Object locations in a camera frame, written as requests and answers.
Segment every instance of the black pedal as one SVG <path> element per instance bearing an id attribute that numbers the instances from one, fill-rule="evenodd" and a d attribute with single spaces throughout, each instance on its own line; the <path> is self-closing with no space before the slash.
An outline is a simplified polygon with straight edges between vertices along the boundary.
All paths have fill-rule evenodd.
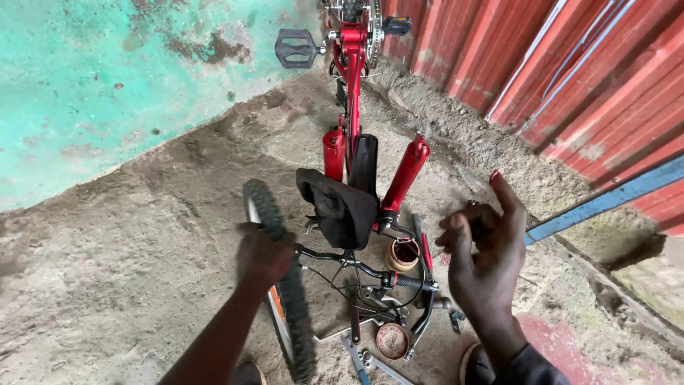
<path id="1" fill-rule="evenodd" d="M 406 35 L 412 27 L 411 18 L 390 16 L 382 22 L 382 31 L 386 35 Z"/>
<path id="2" fill-rule="evenodd" d="M 306 44 L 292 45 L 283 42 L 284 39 L 303 40 Z M 318 46 L 313 42 L 311 33 L 307 29 L 281 29 L 276 40 L 276 56 L 280 64 L 286 69 L 309 69 L 313 66 L 313 60 L 320 53 Z"/>

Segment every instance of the corrugated wall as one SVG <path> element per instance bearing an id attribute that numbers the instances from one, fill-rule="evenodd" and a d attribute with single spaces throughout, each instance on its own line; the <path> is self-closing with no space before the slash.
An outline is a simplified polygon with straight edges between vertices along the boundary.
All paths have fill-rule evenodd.
<path id="1" fill-rule="evenodd" d="M 684 1 L 384 0 L 383 51 L 604 188 L 684 149 Z M 684 181 L 634 201 L 684 236 Z"/>

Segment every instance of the red bicycle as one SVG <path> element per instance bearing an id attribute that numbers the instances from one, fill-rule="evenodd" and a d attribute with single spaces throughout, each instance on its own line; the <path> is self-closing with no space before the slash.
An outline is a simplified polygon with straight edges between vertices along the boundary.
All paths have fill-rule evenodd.
<path id="1" fill-rule="evenodd" d="M 324 174 L 313 169 L 297 171 L 297 185 L 305 200 L 314 205 L 314 216 L 309 216 L 307 229 L 321 231 L 331 246 L 344 249 L 342 254 L 318 253 L 302 245 L 295 248 L 295 262 L 285 277 L 268 293 L 268 308 L 273 318 L 276 334 L 283 356 L 296 384 L 309 384 L 315 375 L 316 357 L 314 335 L 308 317 L 308 305 L 302 285 L 302 269 L 312 270 L 299 262 L 302 255 L 320 260 L 333 260 L 340 268 L 352 266 L 356 275 L 363 272 L 380 280 L 378 285 L 355 285 L 338 287 L 322 274 L 331 287 L 337 289 L 354 304 L 351 319 L 352 342 L 358 343 L 359 309 L 365 310 L 365 319 L 386 316 L 401 322 L 399 311 L 420 293 L 425 295 L 425 311 L 412 332 L 416 340 L 427 328 L 432 302 L 438 284 L 432 277 L 432 262 L 425 237 L 421 236 L 418 215 L 414 214 L 413 229 L 397 222 L 399 206 L 408 189 L 430 154 L 425 138 L 416 135 L 409 143 L 394 179 L 383 200 L 376 193 L 376 170 L 378 162 L 378 139 L 363 133 L 359 116 L 359 94 L 362 77 L 374 69 L 380 57 L 380 45 L 386 35 L 403 36 L 410 31 L 408 17 L 382 19 L 380 0 L 324 0 L 328 10 L 326 44 L 318 47 L 306 29 L 282 29 L 276 41 L 276 55 L 287 69 L 309 69 L 317 55 L 323 55 L 326 47 L 332 48 L 330 76 L 337 79 L 337 97 L 345 108 L 339 115 L 339 124 L 323 137 Z M 302 45 L 290 44 L 292 39 L 303 40 Z M 343 183 L 346 171 L 347 183 Z M 256 179 L 244 186 L 247 219 L 261 223 L 262 229 L 274 240 L 285 233 L 282 216 L 275 198 L 266 185 Z M 387 229 L 403 233 L 396 237 Z M 422 266 L 422 279 L 408 277 L 396 271 L 377 271 L 358 261 L 354 252 L 366 247 L 372 232 L 389 236 L 399 242 L 416 240 L 417 252 Z M 394 286 L 419 289 L 411 301 L 395 306 L 382 303 L 384 294 Z M 357 300 L 342 290 L 356 289 Z M 407 355 L 410 359 L 412 349 Z"/>

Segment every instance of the foot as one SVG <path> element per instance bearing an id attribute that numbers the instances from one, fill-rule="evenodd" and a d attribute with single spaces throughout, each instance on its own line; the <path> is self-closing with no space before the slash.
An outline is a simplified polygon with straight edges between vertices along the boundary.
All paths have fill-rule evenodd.
<path id="1" fill-rule="evenodd" d="M 495 374 L 482 344 L 476 343 L 466 350 L 458 369 L 461 385 L 491 385 Z"/>
<path id="2" fill-rule="evenodd" d="M 254 361 L 243 361 L 237 364 L 230 385 L 266 385 L 263 372 Z"/>

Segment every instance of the black tire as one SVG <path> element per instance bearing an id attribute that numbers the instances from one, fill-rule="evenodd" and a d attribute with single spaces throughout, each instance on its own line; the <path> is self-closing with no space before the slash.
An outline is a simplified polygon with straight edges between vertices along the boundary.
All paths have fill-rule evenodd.
<path id="1" fill-rule="evenodd" d="M 282 239 L 286 232 L 282 214 L 266 184 L 261 180 L 252 179 L 243 185 L 242 193 L 247 218 L 250 218 L 248 202 L 251 200 L 261 220 L 262 230 L 274 242 Z M 316 351 L 311 320 L 308 316 L 308 304 L 302 285 L 302 271 L 296 263 L 290 266 L 278 283 L 278 292 L 292 344 L 292 357 L 290 358 L 283 345 L 284 341 L 276 330 L 282 355 L 285 357 L 290 376 L 295 384 L 309 385 L 316 375 Z M 270 306 L 268 308 L 271 317 L 275 320 L 276 315 L 273 314 Z"/>
<path id="2" fill-rule="evenodd" d="M 357 23 L 359 0 L 346 0 L 344 2 L 342 17 L 347 23 Z"/>

